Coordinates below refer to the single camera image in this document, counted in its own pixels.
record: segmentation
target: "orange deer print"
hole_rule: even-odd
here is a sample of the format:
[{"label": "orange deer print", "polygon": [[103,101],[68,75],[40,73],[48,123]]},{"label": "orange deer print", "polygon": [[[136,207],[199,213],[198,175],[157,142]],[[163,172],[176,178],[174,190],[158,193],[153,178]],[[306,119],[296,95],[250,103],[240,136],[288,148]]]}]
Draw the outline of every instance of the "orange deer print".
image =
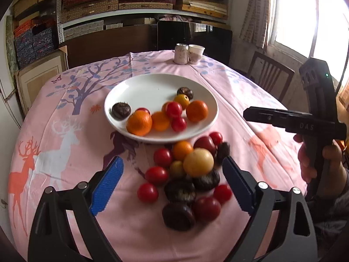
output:
[{"label": "orange deer print", "polygon": [[[271,149],[276,146],[280,141],[280,135],[273,126],[269,126],[261,132],[257,132],[249,141],[248,145],[252,147],[258,156],[257,167],[263,176],[265,181],[263,162],[268,155],[273,163],[277,160],[275,156],[271,153]],[[272,188],[276,186],[267,182]]]},{"label": "orange deer print", "polygon": [[33,147],[33,138],[27,142],[25,145],[25,151],[24,154],[21,153],[21,144],[23,141],[20,142],[18,145],[18,153],[23,158],[24,164],[21,172],[10,172],[8,181],[11,182],[8,188],[8,193],[13,194],[13,207],[12,207],[12,215],[13,215],[13,226],[16,228],[15,225],[15,208],[16,204],[18,206],[18,210],[20,213],[22,226],[24,229],[24,232],[26,233],[26,236],[28,236],[26,228],[24,226],[23,217],[22,217],[22,209],[21,209],[21,194],[24,190],[24,187],[26,185],[26,182],[28,180],[29,176],[29,170],[34,170],[35,164],[34,164],[34,156],[38,155],[40,153],[39,146],[37,142],[35,142],[35,145]]}]

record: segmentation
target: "paper cup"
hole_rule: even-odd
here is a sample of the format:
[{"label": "paper cup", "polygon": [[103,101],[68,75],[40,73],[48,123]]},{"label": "paper cup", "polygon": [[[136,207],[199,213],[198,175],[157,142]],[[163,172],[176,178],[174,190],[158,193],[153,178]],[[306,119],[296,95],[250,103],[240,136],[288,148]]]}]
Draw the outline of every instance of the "paper cup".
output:
[{"label": "paper cup", "polygon": [[205,47],[195,44],[189,44],[189,63],[197,64],[204,53]]}]

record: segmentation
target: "person's hand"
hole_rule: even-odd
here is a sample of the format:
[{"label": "person's hand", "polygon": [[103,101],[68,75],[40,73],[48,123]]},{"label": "person's hand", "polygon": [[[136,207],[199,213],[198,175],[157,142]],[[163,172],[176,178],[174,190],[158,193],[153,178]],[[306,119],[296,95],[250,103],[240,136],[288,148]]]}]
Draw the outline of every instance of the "person's hand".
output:
[{"label": "person's hand", "polygon": [[[293,139],[301,143],[301,135],[295,135]],[[331,146],[326,146],[322,150],[322,156],[330,160],[328,176],[325,178],[323,190],[319,190],[318,195],[323,199],[335,199],[344,190],[347,182],[347,172],[342,165],[342,152],[336,141]],[[317,171],[314,167],[309,166],[310,159],[306,154],[306,147],[303,143],[298,151],[298,160],[301,164],[301,176],[306,183],[310,183],[313,178],[317,177]]]}]

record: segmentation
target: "pink tablecloth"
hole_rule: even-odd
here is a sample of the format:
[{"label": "pink tablecloth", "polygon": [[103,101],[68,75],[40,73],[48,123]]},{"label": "pink tablecloth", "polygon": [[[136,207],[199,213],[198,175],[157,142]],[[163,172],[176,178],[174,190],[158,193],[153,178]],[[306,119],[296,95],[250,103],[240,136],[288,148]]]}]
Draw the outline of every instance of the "pink tablecloth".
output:
[{"label": "pink tablecloth", "polygon": [[[219,104],[219,117],[210,131],[220,131],[230,142],[231,155],[240,168],[273,188],[298,186],[305,191],[297,160],[299,145],[293,135],[242,118],[244,109],[252,105],[283,109],[277,100],[209,57],[199,65],[177,65],[172,59],[172,51],[130,53],[68,70],[43,86],[18,137],[9,177],[12,232],[24,257],[45,187],[71,189],[80,181],[89,181],[114,155],[122,157],[124,174],[97,220],[124,262],[220,262],[236,243],[249,216],[235,199],[223,206],[214,222],[196,224],[185,233],[164,226],[163,190],[155,204],[137,199],[137,188],[144,179],[135,168],[146,171],[152,166],[153,152],[159,146],[137,143],[116,133],[104,116],[103,103],[111,88],[139,74],[181,75],[207,87]],[[69,220],[81,254],[89,256],[72,214]]]}]

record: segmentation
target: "screw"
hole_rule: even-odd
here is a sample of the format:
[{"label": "screw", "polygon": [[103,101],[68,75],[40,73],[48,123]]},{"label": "screw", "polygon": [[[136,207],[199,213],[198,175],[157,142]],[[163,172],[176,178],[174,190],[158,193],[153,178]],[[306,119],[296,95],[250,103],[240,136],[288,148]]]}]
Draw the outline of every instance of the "screw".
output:
[{"label": "screw", "polygon": [[293,188],[292,188],[292,191],[293,191],[293,193],[295,193],[295,194],[300,194],[300,193],[301,193],[301,190],[300,190],[298,187],[293,187]]},{"label": "screw", "polygon": [[77,188],[79,189],[85,189],[87,187],[87,182],[82,181],[77,185]]},{"label": "screw", "polygon": [[53,187],[52,186],[49,186],[49,187],[45,188],[45,193],[46,194],[50,194],[52,191],[53,191]]},{"label": "screw", "polygon": [[258,186],[259,186],[260,189],[267,189],[268,188],[268,184],[266,184],[263,181],[259,182]]}]

